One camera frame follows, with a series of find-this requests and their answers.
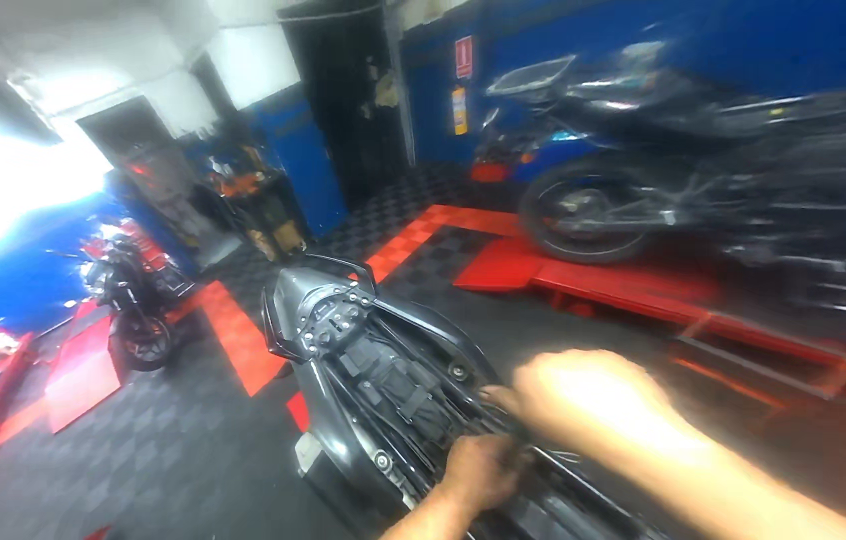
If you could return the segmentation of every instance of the black door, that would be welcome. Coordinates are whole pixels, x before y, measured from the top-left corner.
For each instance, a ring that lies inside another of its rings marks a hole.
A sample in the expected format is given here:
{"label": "black door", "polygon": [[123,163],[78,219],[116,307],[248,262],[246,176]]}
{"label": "black door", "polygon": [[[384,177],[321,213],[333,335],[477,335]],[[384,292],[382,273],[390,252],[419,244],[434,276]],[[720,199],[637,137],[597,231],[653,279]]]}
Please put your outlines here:
{"label": "black door", "polygon": [[[405,168],[382,9],[373,6],[379,1],[331,0],[278,11],[282,19],[314,18],[284,29],[350,210]],[[351,12],[360,13],[334,16]]]}

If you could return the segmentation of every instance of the forearm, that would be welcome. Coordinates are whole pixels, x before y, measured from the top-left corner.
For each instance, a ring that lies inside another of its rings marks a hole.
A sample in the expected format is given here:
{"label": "forearm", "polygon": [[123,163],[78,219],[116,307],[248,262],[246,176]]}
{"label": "forearm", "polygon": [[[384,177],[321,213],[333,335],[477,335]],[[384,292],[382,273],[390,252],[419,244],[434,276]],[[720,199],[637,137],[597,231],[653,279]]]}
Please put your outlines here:
{"label": "forearm", "polygon": [[717,540],[846,539],[846,518],[780,484],[682,419],[604,464]]}
{"label": "forearm", "polygon": [[476,516],[477,511],[437,485],[381,540],[459,540]]}

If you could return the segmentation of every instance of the motorcycle tire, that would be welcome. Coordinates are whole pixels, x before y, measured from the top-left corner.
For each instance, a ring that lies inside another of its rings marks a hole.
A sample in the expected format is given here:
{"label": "motorcycle tire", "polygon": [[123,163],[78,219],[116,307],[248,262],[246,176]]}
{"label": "motorcycle tire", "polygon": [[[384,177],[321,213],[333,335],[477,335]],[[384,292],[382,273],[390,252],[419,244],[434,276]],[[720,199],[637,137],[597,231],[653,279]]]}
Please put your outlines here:
{"label": "motorcycle tire", "polygon": [[169,325],[162,318],[146,316],[146,323],[159,328],[162,335],[160,347],[149,350],[149,353],[142,353],[139,344],[128,338],[128,328],[125,325],[132,324],[126,318],[117,319],[116,331],[110,335],[110,355],[113,360],[133,371],[156,371],[163,368],[176,350],[175,338],[169,329]]}
{"label": "motorcycle tire", "polygon": [[567,180],[578,179],[580,176],[632,179],[634,183],[641,185],[658,184],[658,178],[646,178],[650,172],[650,167],[637,158],[603,153],[586,156],[555,167],[538,176],[523,194],[519,206],[520,224],[537,246],[563,261],[580,264],[612,264],[630,260],[645,249],[650,240],[650,234],[628,233],[627,236],[620,238],[619,245],[611,242],[608,246],[599,246],[597,244],[599,237],[594,238],[593,242],[570,238],[547,226],[539,200],[548,190]]}

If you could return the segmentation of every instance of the wire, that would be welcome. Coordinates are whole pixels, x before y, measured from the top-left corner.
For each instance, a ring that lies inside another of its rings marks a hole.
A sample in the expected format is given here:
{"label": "wire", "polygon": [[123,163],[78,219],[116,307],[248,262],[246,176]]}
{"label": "wire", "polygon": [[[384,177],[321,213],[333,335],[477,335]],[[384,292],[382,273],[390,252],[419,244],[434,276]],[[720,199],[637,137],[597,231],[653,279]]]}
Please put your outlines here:
{"label": "wire", "polygon": [[362,14],[368,14],[372,10],[378,10],[382,8],[382,4],[377,4],[375,6],[369,7],[362,7],[360,9],[354,9],[352,11],[344,11],[341,13],[327,13],[325,15],[312,15],[312,16],[305,16],[305,17],[287,17],[287,18],[278,18],[272,21],[266,22],[256,22],[251,24],[234,24],[234,25],[225,25],[220,27],[223,30],[230,30],[236,28],[251,28],[254,26],[264,26],[267,24],[283,24],[285,22],[303,22],[303,21],[311,21],[311,20],[328,20],[328,19],[342,19],[351,16],[359,16]]}

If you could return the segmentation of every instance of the front wheel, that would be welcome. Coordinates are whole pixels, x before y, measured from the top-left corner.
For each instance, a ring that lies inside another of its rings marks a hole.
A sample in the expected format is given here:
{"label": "front wheel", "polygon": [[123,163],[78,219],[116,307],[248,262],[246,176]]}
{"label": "front wheel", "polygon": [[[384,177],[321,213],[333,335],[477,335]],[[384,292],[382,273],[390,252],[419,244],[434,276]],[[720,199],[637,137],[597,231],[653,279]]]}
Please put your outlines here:
{"label": "front wheel", "polygon": [[153,316],[117,315],[110,335],[110,355],[134,371],[156,371],[169,362],[173,335],[165,321]]}
{"label": "front wheel", "polygon": [[619,209],[640,200],[631,189],[642,185],[632,163],[601,155],[585,157],[540,175],[520,200],[520,223],[550,255],[571,263],[611,264],[643,251],[646,232],[569,232],[560,224],[573,220],[607,221]]}

